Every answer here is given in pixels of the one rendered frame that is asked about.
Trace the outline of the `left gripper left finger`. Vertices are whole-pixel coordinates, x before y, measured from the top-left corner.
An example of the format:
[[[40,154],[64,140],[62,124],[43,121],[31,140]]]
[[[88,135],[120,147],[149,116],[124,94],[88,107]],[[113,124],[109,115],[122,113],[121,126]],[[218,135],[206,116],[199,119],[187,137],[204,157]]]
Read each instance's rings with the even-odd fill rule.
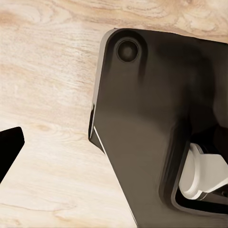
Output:
[[[0,184],[25,144],[20,126],[0,132]]]

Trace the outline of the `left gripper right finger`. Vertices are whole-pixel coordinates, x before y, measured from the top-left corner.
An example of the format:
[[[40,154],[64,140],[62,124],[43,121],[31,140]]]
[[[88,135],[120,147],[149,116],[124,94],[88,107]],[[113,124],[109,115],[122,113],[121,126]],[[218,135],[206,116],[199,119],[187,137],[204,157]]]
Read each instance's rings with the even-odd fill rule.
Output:
[[[213,144],[228,165],[228,128],[216,127]]]

